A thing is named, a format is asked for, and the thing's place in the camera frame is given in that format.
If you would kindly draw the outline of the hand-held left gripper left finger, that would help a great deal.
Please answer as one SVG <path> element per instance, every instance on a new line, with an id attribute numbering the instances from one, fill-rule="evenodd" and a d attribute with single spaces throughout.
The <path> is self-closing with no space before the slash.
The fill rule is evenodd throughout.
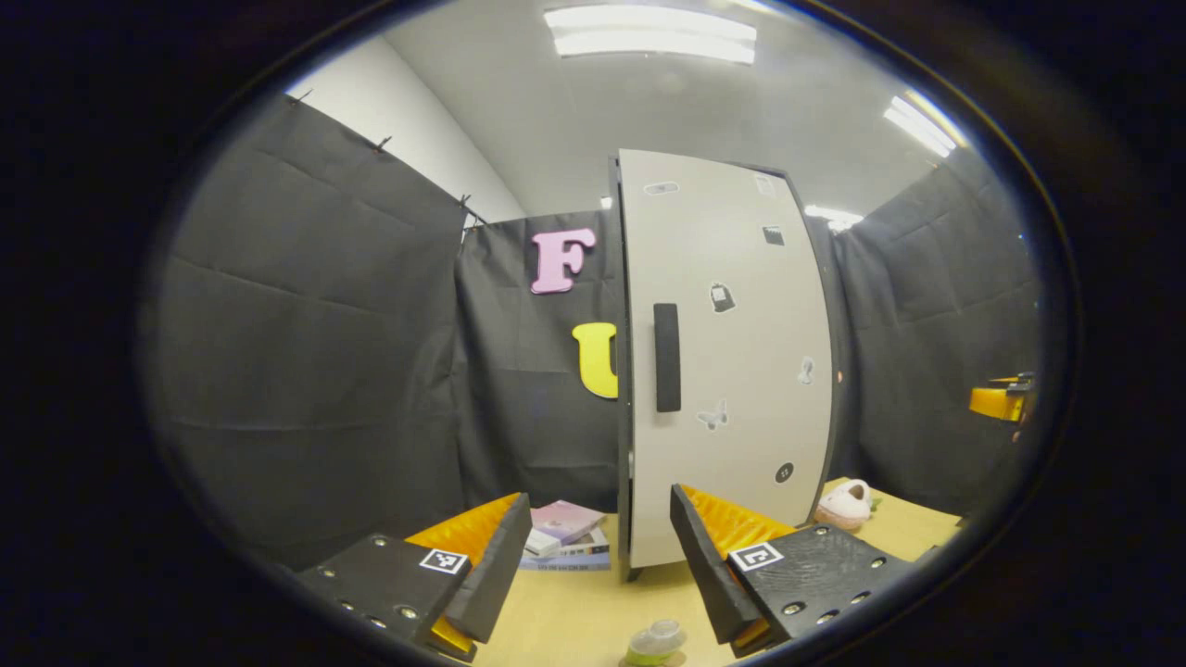
<path id="1" fill-rule="evenodd" d="M 372 533 L 296 582 L 369 633 L 471 662 L 519 568 L 530 509 L 525 493 L 512 493 L 415 535 Z"/>

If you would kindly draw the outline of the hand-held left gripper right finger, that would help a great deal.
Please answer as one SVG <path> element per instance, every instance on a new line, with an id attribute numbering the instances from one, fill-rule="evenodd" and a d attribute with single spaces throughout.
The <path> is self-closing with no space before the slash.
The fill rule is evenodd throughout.
<path id="1" fill-rule="evenodd" d="M 675 483 L 670 523 L 714 637 L 738 659 L 818 635 L 927 554 L 927 507 L 863 483 L 827 483 L 798 525 Z"/>

